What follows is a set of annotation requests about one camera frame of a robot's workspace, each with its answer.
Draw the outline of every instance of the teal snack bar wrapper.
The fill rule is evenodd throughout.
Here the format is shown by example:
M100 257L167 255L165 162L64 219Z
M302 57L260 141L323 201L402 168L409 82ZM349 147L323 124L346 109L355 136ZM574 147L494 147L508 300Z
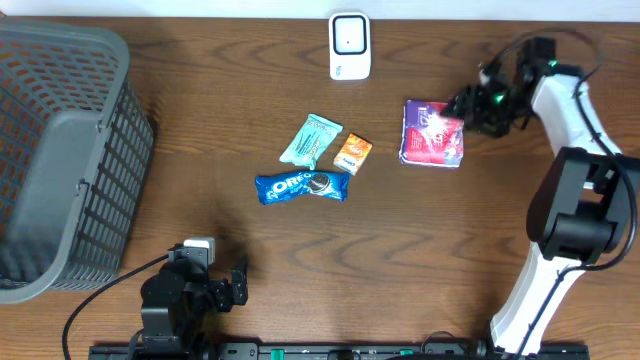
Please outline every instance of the teal snack bar wrapper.
M287 150L280 156L281 162L296 166L308 166L315 170L316 161L342 131L342 125L315 114L309 114L307 121Z

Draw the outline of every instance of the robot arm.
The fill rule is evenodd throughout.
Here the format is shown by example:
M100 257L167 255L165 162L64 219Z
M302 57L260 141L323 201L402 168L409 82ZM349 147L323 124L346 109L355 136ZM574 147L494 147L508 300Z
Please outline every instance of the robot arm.
M634 189L640 162L623 156L607 137L591 105L588 86L581 82L582 74L577 66L558 64L553 39L536 37L521 45L513 85L505 81L500 63L494 60L480 72L481 85L462 90L443 111L464 119L467 129L493 137L508 134L515 119L536 115L556 156L527 212L531 243L525 266L490 323L497 353L518 354L521 346L522 354L538 353L546 326L584 270L571 271L557 283L558 275L570 267L595 264L602 253L611 252L629 219L626 187L594 134L615 154ZM576 104L579 83L577 96L593 131ZM583 189L593 190L601 200L582 199Z
M231 270L231 283L209 278L214 261L213 238L187 239L169 250L167 262L140 290L144 346L136 349L134 337L137 358L217 359L215 347L199 332L202 321L206 314L245 305L248 291L246 261Z
M544 125L554 155L563 147L584 149L590 154L605 155L593 141L581 115L575 106L573 93L579 81L576 76L557 74L543 77L531 100L531 107ZM596 131L609 149L619 154L620 149L605 134L591 101L588 87L581 86L581 100ZM593 183L585 181L584 188L592 189ZM506 304L491 320L491 338L495 347L507 353L516 353L525 337L529 324L542 306L553 287L558 274L568 267L582 264L581 260L555 256L544 258L540 245L531 242L526 263ZM570 272L555 291L536 328L531 333L524 354L536 354L542 335L560 305L562 298L584 270Z

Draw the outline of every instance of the oreo logo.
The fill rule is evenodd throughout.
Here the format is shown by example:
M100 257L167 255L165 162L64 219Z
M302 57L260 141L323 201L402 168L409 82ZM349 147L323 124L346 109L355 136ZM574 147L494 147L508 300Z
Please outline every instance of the oreo logo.
M296 186L296 185L300 184L300 182L302 182L302 180L304 178L310 178L312 176L313 176L313 174L306 173L306 174L303 174L303 175L290 177L288 179L285 179L284 181L278 181L278 182L273 184L273 186L271 187L271 190L274 193L279 194L281 192L284 192L285 190L287 190L290 187L293 187L293 186Z

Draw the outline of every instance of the cookie image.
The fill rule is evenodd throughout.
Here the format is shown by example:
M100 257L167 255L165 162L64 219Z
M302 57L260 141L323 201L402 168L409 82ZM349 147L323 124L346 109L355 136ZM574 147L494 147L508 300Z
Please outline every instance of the cookie image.
M329 187L329 177L325 174L315 174L311 179L309 179L309 183L307 186L311 192L320 192Z

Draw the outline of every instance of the white device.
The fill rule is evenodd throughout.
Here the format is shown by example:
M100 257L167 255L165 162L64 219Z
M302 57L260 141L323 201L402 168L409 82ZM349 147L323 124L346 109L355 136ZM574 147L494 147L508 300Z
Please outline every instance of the white device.
M329 75L334 80L366 79L371 72L371 28L360 12L329 19Z
M484 74L481 72L481 82L483 81L483 76ZM544 125L554 155L563 146L583 148L589 153L604 155L602 149L593 140L593 136L576 106L576 99L573 94L578 81L579 78L576 76L560 74L541 79L531 98L532 108ZM587 84L581 85L579 96L590 123L596 132L600 134L600 139L613 153L621 153L620 148L604 132L602 124L591 105ZM585 188L590 188L589 185L592 184L585 184ZM506 304L491 320L491 338L494 346L504 349L507 353L515 354L526 332L529 330L529 325L533 322L549 291L556 282L558 274L567 267L578 265L581 265L579 260L560 256L556 256L550 261L546 260L542 256L540 246L532 242L527 262L518 277L516 286L511 291ZM580 270L572 271L560 283L525 344L523 355L538 353L542 335L551 317L571 285L583 273L584 271Z
M192 237L185 240L182 245L185 247L194 247L206 249L207 251L202 253L207 257L207 264L211 265L216 261L216 240L212 237Z

